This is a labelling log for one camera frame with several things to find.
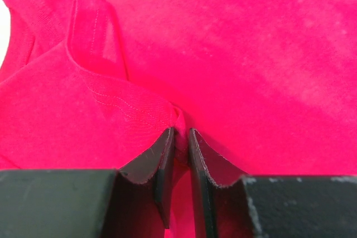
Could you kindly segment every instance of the pink fabric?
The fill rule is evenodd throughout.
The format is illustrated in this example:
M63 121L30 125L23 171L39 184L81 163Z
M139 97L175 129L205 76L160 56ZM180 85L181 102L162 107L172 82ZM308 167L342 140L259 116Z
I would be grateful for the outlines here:
M195 127L248 173L356 173L357 0L4 1L1 168L121 167L174 126L181 163Z

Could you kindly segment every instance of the black plastic piece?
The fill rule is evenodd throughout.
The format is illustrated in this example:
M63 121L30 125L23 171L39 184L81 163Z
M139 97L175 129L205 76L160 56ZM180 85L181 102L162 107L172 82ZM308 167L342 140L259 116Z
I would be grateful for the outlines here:
M357 237L357 177L261 177L190 132L196 237Z
M0 237L164 237L173 129L120 170L0 172Z

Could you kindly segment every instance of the white background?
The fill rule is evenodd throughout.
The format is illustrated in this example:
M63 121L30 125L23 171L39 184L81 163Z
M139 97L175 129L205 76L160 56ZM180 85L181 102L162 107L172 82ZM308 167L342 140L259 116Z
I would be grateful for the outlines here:
M10 13L0 0L0 66L4 60L10 38Z

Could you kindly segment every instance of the stitching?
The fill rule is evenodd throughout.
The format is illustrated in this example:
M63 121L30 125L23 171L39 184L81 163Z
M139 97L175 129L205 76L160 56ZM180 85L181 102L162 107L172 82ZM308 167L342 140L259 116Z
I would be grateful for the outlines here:
M94 21L94 29L93 29L93 39L91 41L90 45L90 55L93 54L93 47L94 47L94 39L95 39L95 32L97 30L97 21L98 21L98 16L99 16L99 9L97 10L97 15L95 16L95 21Z
M71 36L71 40L70 40L71 48L73 46L74 28L76 25L76 20L77 20L77 15L78 15L78 0L75 0L74 5L75 5L75 8L74 8L74 16L73 16L73 25L71 25L71 27L72 27L72 36Z
M127 117L131 118L131 119L134 119L132 116L128 115L126 112L124 112L124 110L118 106L118 105L115 105L115 104L108 104L108 103L102 103L101 101L97 100L96 98L94 98L94 100L100 104L103 104L103 105L106 105L106 106L113 106L113 107L118 107L120 109L120 111L122 111L123 114L125 114ZM158 132L160 132L161 130L159 130L158 128L154 127L153 125L149 124L148 122L145 122L141 119L139 119L140 122L143 122L144 124L147 124L149 127L157 130Z
M6 156L4 156L3 154L0 154L0 157L3 158L5 161L7 161L8 163L12 164L14 167L18 168L18 169L22 169L21 167L19 167L17 164L15 164L12 160L10 160L9 158L7 158Z
M119 99L121 100L122 102L124 102L126 105L128 105L130 108L138 111L138 112L141 112L143 114L145 114L145 112L143 110L140 110L136 107L133 107L131 106L130 104L128 104L125 100L123 100L122 98L118 97L118 96L110 96L110 95L104 95L104 94L101 94L101 93L98 93L98 92L95 92L93 91L92 89L88 88L91 92L95 93L95 94L98 94L99 96L103 96L103 97L110 97L110 98L116 98L116 99ZM167 123L163 122L161 119L158 119L156 118L155 116L151 115L150 113L146 113L147 115L149 115L151 118L155 119L155 120L159 120L164 126L166 127L170 127ZM172 114L170 114L170 123L172 122Z

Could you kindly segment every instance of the black block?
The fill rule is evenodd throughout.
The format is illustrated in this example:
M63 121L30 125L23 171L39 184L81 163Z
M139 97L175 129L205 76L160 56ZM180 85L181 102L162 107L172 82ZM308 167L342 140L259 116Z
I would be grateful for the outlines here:
M163 238L173 129L120 170L0 172L0 238Z
M190 132L196 237L357 237L357 177L254 177Z
M115 170L0 173L0 237L98 238Z

